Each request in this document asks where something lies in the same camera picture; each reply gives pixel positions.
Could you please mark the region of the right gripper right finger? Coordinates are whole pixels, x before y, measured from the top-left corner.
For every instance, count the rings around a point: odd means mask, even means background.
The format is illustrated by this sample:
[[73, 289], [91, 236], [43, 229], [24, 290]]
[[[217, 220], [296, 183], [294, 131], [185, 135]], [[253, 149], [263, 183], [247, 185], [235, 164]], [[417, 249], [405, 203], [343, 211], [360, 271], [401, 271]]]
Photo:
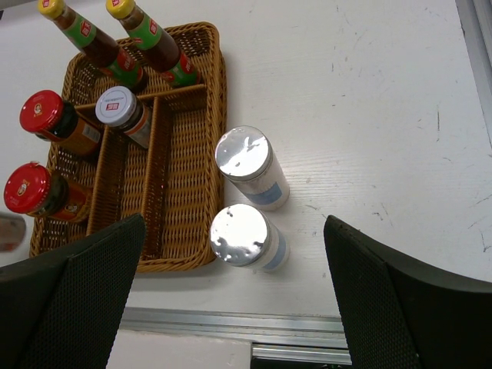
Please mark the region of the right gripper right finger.
[[330, 215], [324, 243], [355, 368], [489, 368], [491, 284], [390, 248]]

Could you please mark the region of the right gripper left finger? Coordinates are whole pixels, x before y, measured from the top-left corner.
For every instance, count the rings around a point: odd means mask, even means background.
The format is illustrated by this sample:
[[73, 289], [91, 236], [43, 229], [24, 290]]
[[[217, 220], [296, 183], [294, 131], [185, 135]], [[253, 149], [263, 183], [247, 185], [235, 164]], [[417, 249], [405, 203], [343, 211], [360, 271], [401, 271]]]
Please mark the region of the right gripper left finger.
[[104, 368], [146, 236], [133, 214], [1, 269], [3, 368]]

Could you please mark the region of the red-lid chili jar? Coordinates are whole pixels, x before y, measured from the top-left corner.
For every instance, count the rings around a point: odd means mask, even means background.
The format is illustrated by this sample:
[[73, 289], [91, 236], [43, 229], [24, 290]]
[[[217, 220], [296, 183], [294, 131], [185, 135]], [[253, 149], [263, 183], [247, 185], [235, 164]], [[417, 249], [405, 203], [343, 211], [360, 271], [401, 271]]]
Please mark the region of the red-lid chili jar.
[[33, 218], [72, 223], [88, 219], [92, 189], [37, 162], [15, 169], [4, 189], [6, 207]]
[[80, 157], [95, 155], [101, 145], [101, 130], [52, 90], [30, 96], [21, 108], [19, 123], [25, 131]]

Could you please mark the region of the white-lid spice jar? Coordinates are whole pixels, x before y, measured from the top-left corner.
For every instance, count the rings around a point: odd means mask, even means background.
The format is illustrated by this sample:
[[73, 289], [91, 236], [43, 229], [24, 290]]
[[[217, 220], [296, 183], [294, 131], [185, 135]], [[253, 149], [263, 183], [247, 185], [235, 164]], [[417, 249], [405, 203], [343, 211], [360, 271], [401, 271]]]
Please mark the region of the white-lid spice jar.
[[122, 132], [143, 149], [148, 149], [151, 135], [152, 108], [139, 100], [125, 86], [106, 90], [97, 100], [97, 119]]

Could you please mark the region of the yellow-cap sauce bottle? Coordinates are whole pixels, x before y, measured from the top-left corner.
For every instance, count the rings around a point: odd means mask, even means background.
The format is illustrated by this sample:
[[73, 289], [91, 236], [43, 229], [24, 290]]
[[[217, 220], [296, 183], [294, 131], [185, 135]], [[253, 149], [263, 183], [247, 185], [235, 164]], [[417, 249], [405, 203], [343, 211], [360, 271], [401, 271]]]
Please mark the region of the yellow-cap sauce bottle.
[[146, 73], [139, 61], [64, 1], [41, 0], [38, 11], [103, 74], [132, 91], [146, 86]]
[[107, 0], [106, 9], [119, 21], [148, 65], [172, 88], [201, 83], [201, 73], [191, 59], [134, 0]]

